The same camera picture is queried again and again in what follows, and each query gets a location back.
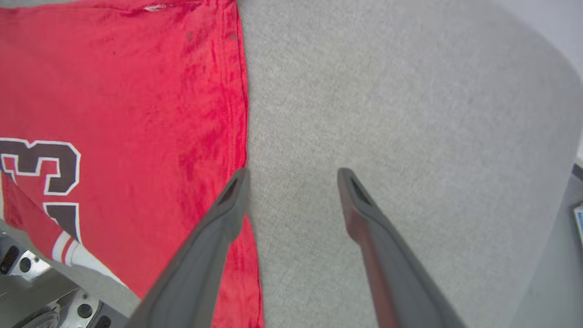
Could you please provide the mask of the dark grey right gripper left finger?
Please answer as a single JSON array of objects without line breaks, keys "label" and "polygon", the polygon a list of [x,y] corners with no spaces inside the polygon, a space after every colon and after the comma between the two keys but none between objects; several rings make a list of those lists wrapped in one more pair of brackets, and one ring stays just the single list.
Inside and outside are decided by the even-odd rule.
[{"label": "dark grey right gripper left finger", "polygon": [[229,247],[239,237],[248,169],[233,174],[129,318],[127,328],[210,328]]}]

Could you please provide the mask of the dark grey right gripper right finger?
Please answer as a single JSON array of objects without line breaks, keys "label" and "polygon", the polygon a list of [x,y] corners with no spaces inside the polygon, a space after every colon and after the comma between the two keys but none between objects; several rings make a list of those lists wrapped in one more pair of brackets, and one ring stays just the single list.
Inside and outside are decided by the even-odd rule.
[{"label": "dark grey right gripper right finger", "polygon": [[346,230],[358,244],[380,328],[463,328],[464,322],[355,172],[340,168]]}]

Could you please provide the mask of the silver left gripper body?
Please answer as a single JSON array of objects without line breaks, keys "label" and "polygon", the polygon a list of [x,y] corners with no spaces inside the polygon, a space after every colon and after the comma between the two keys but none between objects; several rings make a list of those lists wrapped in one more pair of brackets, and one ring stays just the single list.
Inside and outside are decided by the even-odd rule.
[{"label": "silver left gripper body", "polygon": [[5,232],[0,237],[3,328],[123,328],[128,318]]}]

